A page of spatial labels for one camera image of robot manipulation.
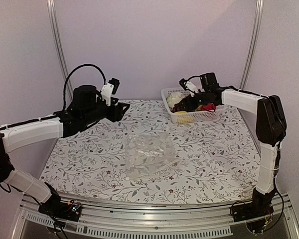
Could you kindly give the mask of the red bell pepper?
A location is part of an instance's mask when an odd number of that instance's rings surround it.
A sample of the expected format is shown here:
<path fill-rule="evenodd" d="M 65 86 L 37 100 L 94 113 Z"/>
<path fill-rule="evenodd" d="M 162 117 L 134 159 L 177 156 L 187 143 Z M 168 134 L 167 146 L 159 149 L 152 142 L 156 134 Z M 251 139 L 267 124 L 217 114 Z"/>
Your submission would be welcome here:
<path fill-rule="evenodd" d="M 202 111 L 214 112 L 216 110 L 216 106 L 214 104 L 207 104 L 201 106 Z"/>

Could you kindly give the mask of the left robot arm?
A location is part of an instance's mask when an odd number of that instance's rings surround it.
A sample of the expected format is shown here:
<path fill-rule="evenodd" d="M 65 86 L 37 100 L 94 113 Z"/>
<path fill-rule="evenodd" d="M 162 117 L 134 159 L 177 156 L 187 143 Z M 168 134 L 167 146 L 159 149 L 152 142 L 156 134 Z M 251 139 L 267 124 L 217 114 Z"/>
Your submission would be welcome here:
<path fill-rule="evenodd" d="M 64 205 L 54 189 L 13 165 L 11 155 L 24 148 L 75 136 L 107 119 L 118 122 L 130 105 L 113 97 L 116 87 L 106 83 L 98 91 L 91 85 L 74 90 L 73 100 L 60 111 L 40 118 L 0 125 L 0 183 L 6 183 L 44 204 L 53 216 L 64 212 Z"/>

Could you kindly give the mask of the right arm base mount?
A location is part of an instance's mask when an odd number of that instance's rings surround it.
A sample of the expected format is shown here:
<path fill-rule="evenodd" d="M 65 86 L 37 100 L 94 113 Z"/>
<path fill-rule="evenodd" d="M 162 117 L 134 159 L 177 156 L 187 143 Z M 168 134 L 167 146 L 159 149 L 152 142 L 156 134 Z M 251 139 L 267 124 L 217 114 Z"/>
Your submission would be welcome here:
<path fill-rule="evenodd" d="M 230 207 L 234 222 L 251 220 L 246 227 L 252 234 L 262 234 L 273 219 L 272 198 L 253 199 L 246 203 L 237 201 Z"/>

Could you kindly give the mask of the yellow lemon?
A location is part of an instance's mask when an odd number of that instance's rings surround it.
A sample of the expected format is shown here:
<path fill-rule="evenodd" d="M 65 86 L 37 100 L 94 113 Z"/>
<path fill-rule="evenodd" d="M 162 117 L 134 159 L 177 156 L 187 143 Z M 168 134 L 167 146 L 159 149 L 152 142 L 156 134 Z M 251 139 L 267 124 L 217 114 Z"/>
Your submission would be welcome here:
<path fill-rule="evenodd" d="M 191 123 L 194 121 L 193 115 L 186 111 L 175 112 L 175 123 L 183 124 L 183 123 Z"/>

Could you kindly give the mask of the clear zip top bag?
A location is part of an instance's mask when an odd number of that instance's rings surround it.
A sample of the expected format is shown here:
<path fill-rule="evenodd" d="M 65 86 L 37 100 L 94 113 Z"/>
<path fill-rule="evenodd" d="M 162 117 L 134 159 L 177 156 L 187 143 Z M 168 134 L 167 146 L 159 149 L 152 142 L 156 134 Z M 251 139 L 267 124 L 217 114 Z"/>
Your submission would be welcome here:
<path fill-rule="evenodd" d="M 173 142 L 165 132 L 128 135 L 124 160 L 128 180 L 151 176 L 179 161 Z"/>

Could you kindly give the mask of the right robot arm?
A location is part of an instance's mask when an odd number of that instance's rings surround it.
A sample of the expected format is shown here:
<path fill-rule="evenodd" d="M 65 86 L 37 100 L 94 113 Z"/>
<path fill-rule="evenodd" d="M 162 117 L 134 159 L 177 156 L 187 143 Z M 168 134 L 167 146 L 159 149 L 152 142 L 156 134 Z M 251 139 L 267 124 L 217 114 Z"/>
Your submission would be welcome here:
<path fill-rule="evenodd" d="M 277 95 L 265 96 L 235 88 L 221 87 L 215 73 L 199 75 L 202 89 L 190 79 L 181 79 L 181 87 L 190 92 L 190 97 L 181 101 L 185 109 L 213 104 L 236 107 L 256 116 L 256 136 L 261 148 L 258 182 L 253 191 L 253 202 L 248 213 L 258 217 L 267 209 L 267 202 L 276 193 L 276 175 L 279 171 L 281 143 L 287 134 L 287 122 L 281 99 Z"/>

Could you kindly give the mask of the white plastic basket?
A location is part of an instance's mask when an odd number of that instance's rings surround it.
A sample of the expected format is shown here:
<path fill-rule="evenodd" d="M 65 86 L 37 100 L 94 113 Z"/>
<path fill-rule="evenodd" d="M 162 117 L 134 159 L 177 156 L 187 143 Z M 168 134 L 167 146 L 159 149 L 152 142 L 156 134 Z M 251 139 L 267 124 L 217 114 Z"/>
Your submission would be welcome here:
<path fill-rule="evenodd" d="M 174 92 L 182 92 L 185 96 L 190 95 L 189 91 L 185 91 L 182 87 L 178 88 L 165 88 L 161 90 L 161 97 L 163 100 L 163 104 L 168 112 L 168 114 L 171 117 L 171 121 L 173 124 L 175 124 L 175 114 L 171 112 L 169 106 L 167 105 L 166 98 L 169 94 Z M 208 111 L 195 111 L 195 112 L 189 112 L 193 115 L 193 122 L 199 122 L 199 121 L 214 121 L 219 119 L 219 117 L 224 114 L 226 111 L 226 106 L 217 106 L 216 110 L 214 112 L 208 112 Z"/>

